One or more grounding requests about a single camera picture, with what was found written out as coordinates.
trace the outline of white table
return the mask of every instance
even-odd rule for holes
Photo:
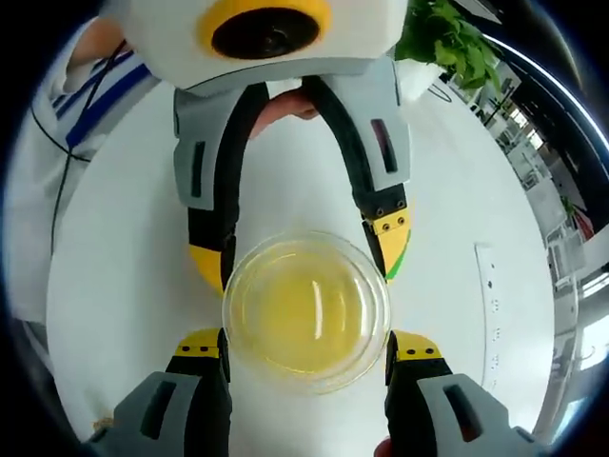
[[[221,325],[220,300],[187,253],[186,210],[173,181],[171,96],[160,85],[111,134],[61,227],[49,280],[49,349],[81,439],[148,374],[163,370],[189,331]],[[513,425],[532,429],[553,348],[545,251],[515,173],[453,99],[427,93],[404,108],[413,136],[406,192],[414,227],[390,286],[393,328],[432,338],[455,372],[481,383],[489,340],[474,243],[492,245],[506,304],[493,393]],[[249,143],[241,206],[237,260],[268,235],[294,228],[334,232],[367,251],[338,145],[321,119],[288,118]],[[387,435],[384,363],[313,398],[277,392],[235,357],[231,364],[231,455],[369,456]]]

